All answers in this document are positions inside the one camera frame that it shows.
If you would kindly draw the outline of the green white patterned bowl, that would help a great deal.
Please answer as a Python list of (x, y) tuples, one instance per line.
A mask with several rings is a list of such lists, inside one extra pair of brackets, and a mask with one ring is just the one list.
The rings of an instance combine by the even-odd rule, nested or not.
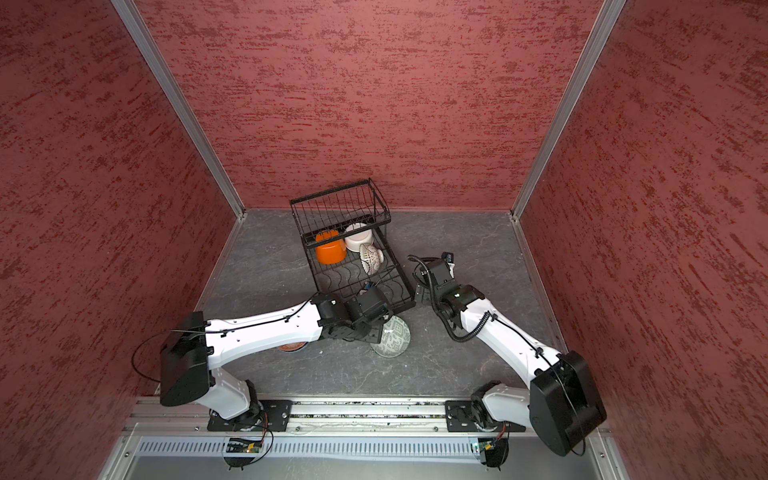
[(392, 316), (382, 326), (381, 340), (372, 344), (371, 349), (383, 358), (396, 358), (410, 345), (411, 332), (408, 324), (398, 316)]

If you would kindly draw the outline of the red white patterned bowl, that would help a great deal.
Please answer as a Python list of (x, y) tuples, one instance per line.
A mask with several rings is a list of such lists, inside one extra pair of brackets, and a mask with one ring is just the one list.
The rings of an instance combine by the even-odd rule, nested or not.
[(360, 246), (359, 259), (363, 271), (367, 275), (376, 274), (382, 268), (385, 262), (383, 251), (372, 243), (362, 244)]

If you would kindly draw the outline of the orange patterned bowl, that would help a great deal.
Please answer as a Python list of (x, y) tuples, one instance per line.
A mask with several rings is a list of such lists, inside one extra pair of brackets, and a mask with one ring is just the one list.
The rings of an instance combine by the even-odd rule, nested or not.
[(307, 342), (296, 342), (296, 343), (289, 343), (284, 344), (278, 347), (278, 350), (285, 353), (294, 353), (301, 351), (308, 345)]

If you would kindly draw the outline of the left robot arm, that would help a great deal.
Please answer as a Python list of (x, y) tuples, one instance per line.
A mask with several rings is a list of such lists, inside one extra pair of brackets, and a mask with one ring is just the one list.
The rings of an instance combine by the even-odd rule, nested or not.
[(263, 427), (264, 407), (255, 386), (226, 371), (227, 364), (323, 339), (378, 344), (383, 325), (393, 316), (390, 302), (376, 287), (349, 300), (317, 292), (298, 305), (244, 318), (207, 320), (194, 312), (171, 330), (160, 350), (160, 404), (206, 407), (213, 431)]

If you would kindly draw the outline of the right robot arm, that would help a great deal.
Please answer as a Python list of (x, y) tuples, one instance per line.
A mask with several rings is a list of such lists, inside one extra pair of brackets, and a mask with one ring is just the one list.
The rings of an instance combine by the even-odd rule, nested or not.
[(533, 429), (555, 454), (565, 456), (607, 419), (607, 412), (586, 359), (562, 353), (537, 340), (504, 316), (472, 285), (457, 282), (451, 256), (418, 257), (413, 277), (451, 340), (478, 339), (504, 360), (528, 389), (516, 395), (503, 383), (475, 392), (477, 426), (514, 423)]

